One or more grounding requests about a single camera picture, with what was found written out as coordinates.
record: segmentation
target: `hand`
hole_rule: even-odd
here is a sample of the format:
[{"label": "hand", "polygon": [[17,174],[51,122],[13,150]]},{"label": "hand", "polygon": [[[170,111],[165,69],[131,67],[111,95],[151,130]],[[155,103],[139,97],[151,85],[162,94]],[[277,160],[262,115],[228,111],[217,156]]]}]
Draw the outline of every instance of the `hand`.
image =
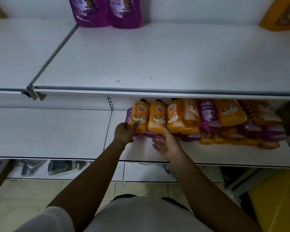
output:
[{"label": "hand", "polygon": [[162,155],[162,157],[171,162],[175,157],[184,153],[179,141],[170,132],[170,130],[163,125],[164,136],[158,136],[157,140],[153,139],[154,143],[152,146]]},{"label": "hand", "polygon": [[133,134],[138,127],[139,123],[135,122],[129,129],[127,128],[128,123],[120,123],[117,125],[114,134],[114,141],[119,142],[126,146],[128,143],[133,142]]}]

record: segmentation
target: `person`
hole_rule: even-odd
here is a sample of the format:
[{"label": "person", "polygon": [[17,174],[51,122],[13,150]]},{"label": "person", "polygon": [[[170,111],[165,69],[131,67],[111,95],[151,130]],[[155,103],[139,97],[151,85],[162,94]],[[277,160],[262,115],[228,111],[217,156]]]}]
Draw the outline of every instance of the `person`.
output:
[{"label": "person", "polygon": [[135,123],[128,129],[127,123],[119,124],[114,140],[104,152],[41,214],[15,232],[261,232],[258,225],[201,172],[166,126],[164,136],[152,140],[153,148],[170,162],[193,213],[174,200],[123,195],[96,214],[120,155],[126,145],[133,142],[137,126]]}]

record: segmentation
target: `person's left hand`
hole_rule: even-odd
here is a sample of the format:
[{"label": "person's left hand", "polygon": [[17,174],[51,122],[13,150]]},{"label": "person's left hand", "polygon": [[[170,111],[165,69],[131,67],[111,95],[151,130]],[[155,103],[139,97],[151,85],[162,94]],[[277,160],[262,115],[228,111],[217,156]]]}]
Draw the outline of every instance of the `person's left hand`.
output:
[{"label": "person's left hand", "polygon": [[126,146],[128,143],[133,142],[133,134],[138,127],[139,123],[135,122],[129,129],[127,128],[128,123],[120,123],[117,125],[114,134],[114,141],[119,142]]}]

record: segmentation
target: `forearm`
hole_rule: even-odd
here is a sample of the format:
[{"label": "forearm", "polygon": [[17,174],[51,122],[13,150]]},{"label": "forearm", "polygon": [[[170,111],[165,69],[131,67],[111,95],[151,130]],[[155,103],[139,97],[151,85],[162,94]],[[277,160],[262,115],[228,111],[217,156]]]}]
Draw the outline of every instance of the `forearm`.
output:
[{"label": "forearm", "polygon": [[214,232],[261,231],[223,191],[213,184],[183,152],[171,166],[194,215]]},{"label": "forearm", "polygon": [[83,231],[92,221],[124,148],[123,144],[113,141],[48,205],[48,207],[58,206],[66,210],[73,221],[75,231]]}]

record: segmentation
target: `person's left arm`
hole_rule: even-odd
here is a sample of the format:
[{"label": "person's left arm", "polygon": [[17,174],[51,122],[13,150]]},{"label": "person's left arm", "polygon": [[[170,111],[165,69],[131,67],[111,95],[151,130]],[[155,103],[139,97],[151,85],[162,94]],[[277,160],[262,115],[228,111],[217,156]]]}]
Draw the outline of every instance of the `person's left arm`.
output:
[{"label": "person's left arm", "polygon": [[93,220],[121,153],[128,143],[133,142],[132,137],[137,126],[138,123],[135,123],[128,129],[127,123],[119,124],[112,143],[47,206],[63,208],[71,217],[75,231],[83,231]]}]

